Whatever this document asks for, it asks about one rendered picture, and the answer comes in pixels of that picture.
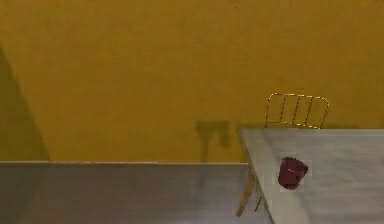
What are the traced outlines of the dark red mug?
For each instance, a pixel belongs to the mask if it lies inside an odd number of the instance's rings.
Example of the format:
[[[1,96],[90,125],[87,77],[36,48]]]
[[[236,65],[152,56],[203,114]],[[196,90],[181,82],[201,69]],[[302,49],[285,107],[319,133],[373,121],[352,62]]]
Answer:
[[[301,160],[285,157],[281,160],[278,183],[285,189],[295,190],[308,170],[308,166]]]

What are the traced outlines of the grey table with wooden legs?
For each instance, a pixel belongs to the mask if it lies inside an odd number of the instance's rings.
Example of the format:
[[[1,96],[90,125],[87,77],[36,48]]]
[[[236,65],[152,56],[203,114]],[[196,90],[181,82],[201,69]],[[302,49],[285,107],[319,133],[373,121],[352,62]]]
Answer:
[[[273,224],[384,224],[384,129],[241,128]],[[278,183],[285,157],[309,171]]]

